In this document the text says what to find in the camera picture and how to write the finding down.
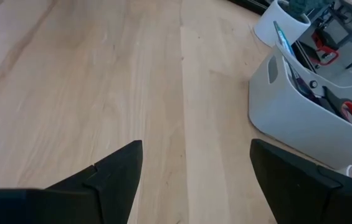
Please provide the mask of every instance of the wood grain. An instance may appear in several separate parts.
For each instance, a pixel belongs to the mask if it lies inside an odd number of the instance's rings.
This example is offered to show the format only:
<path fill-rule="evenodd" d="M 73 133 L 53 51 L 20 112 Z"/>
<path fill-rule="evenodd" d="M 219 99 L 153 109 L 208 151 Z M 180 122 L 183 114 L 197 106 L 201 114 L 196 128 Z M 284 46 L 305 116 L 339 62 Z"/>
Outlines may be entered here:
<path fill-rule="evenodd" d="M 0 187 L 48 187 L 142 139 L 129 223 L 275 223 L 250 140 L 296 152 L 247 117 L 270 51 L 257 19 L 223 0 L 5 0 Z"/>

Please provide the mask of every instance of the scissors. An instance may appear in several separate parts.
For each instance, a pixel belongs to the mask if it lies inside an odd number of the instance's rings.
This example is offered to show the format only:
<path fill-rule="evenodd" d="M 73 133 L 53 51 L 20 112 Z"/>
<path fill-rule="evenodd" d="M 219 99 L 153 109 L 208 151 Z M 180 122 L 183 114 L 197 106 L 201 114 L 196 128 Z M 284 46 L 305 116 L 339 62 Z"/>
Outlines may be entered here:
<path fill-rule="evenodd" d="M 293 49 L 291 48 L 285 34 L 282 32 L 281 28 L 278 26 L 277 22 L 274 21 L 275 30 L 277 31 L 278 39 L 282 46 L 295 57 Z M 289 64 L 292 81 L 296 86 L 296 89 L 304 97 L 308 98 L 312 102 L 322 106 L 324 109 L 332 112 L 333 114 L 339 116 L 347 122 L 349 120 L 349 114 L 352 115 L 352 100 L 347 98 L 338 98 L 328 87 L 322 86 L 318 87 L 318 82 L 315 77 L 311 77 L 311 80 L 305 80 L 301 77 L 295 69 Z"/>

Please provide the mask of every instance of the white storage bin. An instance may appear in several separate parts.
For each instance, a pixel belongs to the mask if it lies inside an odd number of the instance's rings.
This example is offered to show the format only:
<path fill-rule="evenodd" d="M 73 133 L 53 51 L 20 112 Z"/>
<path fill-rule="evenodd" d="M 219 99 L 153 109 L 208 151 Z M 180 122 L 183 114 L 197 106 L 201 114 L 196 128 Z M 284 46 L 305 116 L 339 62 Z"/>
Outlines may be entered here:
<path fill-rule="evenodd" d="M 337 97 L 352 100 L 352 86 L 340 87 L 304 68 L 279 43 L 249 82 L 249 118 L 269 136 L 335 169 L 352 165 L 352 124 L 302 96 L 292 85 L 287 60 L 302 77 L 314 76 Z"/>

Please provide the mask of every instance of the black plastic part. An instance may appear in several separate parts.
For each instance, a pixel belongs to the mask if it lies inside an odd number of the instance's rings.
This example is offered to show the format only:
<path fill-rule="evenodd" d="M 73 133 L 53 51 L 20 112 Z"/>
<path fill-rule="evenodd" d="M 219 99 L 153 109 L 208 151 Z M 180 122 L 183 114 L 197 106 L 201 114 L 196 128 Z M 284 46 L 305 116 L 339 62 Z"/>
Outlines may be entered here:
<path fill-rule="evenodd" d="M 322 106 L 324 109 L 328 110 L 331 113 L 336 113 L 335 110 L 333 110 L 333 107 L 330 105 L 330 102 L 326 98 L 319 98 L 318 101 L 320 102 L 320 106 Z"/>
<path fill-rule="evenodd" d="M 314 163 L 258 139 L 251 142 L 250 159 L 278 224 L 321 223 L 339 183 L 320 175 Z"/>
<path fill-rule="evenodd" d="M 345 103 L 349 102 L 352 104 L 352 101 L 346 98 L 339 99 L 335 96 L 328 87 L 323 86 L 325 98 L 330 102 L 331 107 L 333 108 L 334 113 L 345 121 L 349 122 L 349 119 L 343 114 L 342 107 Z"/>
<path fill-rule="evenodd" d="M 42 189 L 0 189 L 0 223 L 126 224 L 140 181 L 141 141 Z"/>
<path fill-rule="evenodd" d="M 317 88 L 317 86 L 318 86 L 318 82 L 317 81 L 315 81 L 315 80 L 312 80 L 312 81 L 310 81 L 310 88 Z"/>
<path fill-rule="evenodd" d="M 352 223 L 352 178 L 259 139 L 250 159 L 278 224 Z"/>
<path fill-rule="evenodd" d="M 323 54 L 323 55 L 321 55 L 321 58 L 322 59 L 326 59 L 328 56 L 330 56 L 331 54 L 328 54 L 328 53 L 325 53 L 325 54 Z"/>
<path fill-rule="evenodd" d="M 317 37 L 320 38 L 321 42 L 323 45 L 333 49 L 333 50 L 338 50 L 339 48 L 337 47 L 338 44 L 333 40 L 332 36 L 325 32 L 323 29 L 315 29 L 314 31 L 317 34 Z"/>
<path fill-rule="evenodd" d="M 262 15 L 265 10 L 269 7 L 266 1 L 255 1 L 255 0 L 229 0 L 230 2 L 242 6 L 256 14 Z"/>
<path fill-rule="evenodd" d="M 352 68 L 352 63 L 350 63 L 348 66 L 346 66 L 345 69 L 351 69 Z"/>

